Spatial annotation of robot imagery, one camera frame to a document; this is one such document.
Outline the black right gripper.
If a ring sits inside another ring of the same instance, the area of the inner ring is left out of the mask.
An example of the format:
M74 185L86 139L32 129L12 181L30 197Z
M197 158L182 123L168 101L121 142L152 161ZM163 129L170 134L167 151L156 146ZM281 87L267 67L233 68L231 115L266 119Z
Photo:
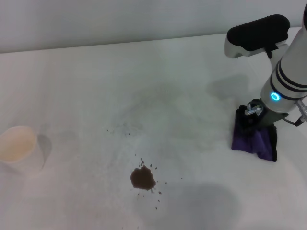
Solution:
M247 115L248 107L239 106L239 128L242 131L259 130L288 116L288 113L277 113L268 109L261 99L253 99L248 105L251 106L251 110L256 111Z

